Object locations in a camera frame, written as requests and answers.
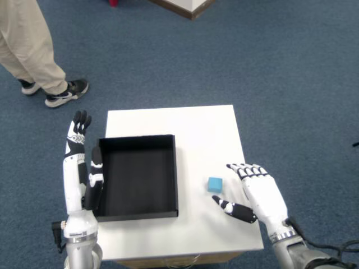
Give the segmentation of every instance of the blue cube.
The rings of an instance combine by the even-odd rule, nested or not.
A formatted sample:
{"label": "blue cube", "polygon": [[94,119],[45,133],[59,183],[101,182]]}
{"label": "blue cube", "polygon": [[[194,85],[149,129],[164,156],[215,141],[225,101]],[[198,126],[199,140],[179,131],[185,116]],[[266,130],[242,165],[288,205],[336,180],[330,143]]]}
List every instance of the blue cube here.
{"label": "blue cube", "polygon": [[222,178],[213,178],[208,179],[208,191],[220,193],[222,191]]}

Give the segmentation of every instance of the black tray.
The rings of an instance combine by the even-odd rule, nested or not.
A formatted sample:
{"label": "black tray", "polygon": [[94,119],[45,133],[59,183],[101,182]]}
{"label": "black tray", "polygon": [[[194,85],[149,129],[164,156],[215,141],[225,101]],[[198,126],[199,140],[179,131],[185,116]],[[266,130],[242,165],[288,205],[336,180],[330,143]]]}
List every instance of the black tray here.
{"label": "black tray", "polygon": [[178,216],[176,146],[171,134],[102,138],[99,221]]}

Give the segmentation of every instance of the white table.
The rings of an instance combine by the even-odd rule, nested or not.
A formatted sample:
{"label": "white table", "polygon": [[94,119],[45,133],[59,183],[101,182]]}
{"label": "white table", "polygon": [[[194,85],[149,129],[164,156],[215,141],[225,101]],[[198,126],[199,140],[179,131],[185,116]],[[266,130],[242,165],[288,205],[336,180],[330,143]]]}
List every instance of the white table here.
{"label": "white table", "polygon": [[100,222],[104,260],[245,252],[263,248],[258,222],[227,216],[207,192],[223,178],[221,197],[249,206],[227,163],[244,163],[232,105],[108,112],[106,137],[175,135],[179,216]]}

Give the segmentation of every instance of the white shoe sole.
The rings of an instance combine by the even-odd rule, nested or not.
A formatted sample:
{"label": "white shoe sole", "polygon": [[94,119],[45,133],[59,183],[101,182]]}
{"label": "white shoe sole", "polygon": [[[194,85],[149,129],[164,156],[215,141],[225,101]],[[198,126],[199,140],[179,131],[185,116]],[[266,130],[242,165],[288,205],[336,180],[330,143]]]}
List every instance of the white shoe sole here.
{"label": "white shoe sole", "polygon": [[35,92],[37,92],[39,89],[41,88],[41,86],[37,83],[35,83],[35,85],[31,88],[25,89],[24,87],[21,88],[21,92],[25,95],[32,95]]}
{"label": "white shoe sole", "polygon": [[83,96],[88,91],[88,88],[89,88],[89,83],[86,85],[85,89],[82,92],[80,92],[79,94],[75,94],[69,98],[57,99],[55,102],[50,102],[47,99],[45,99],[45,105],[48,106],[49,108],[56,108],[56,107],[63,105],[71,100],[77,100],[78,98]]}

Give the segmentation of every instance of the person's leg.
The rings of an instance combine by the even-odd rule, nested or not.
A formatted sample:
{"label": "person's leg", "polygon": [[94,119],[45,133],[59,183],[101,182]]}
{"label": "person's leg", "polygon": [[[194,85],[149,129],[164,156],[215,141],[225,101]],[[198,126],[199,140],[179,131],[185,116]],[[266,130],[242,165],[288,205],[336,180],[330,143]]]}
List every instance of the person's leg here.
{"label": "person's leg", "polygon": [[4,37],[0,32],[0,63],[16,77],[22,84],[22,93],[31,95],[40,89],[40,85],[36,84],[34,79],[30,76],[27,70],[22,66],[19,60],[12,54],[6,44]]}
{"label": "person's leg", "polygon": [[0,32],[1,43],[9,49],[1,45],[0,61],[6,69],[17,78],[36,81],[48,94],[66,91],[65,73],[54,62],[51,35],[36,0],[0,0]]}
{"label": "person's leg", "polygon": [[22,66],[19,60],[12,54],[6,44],[4,37],[0,32],[0,63],[14,77],[19,80],[25,80],[29,83],[35,82],[27,70]]}

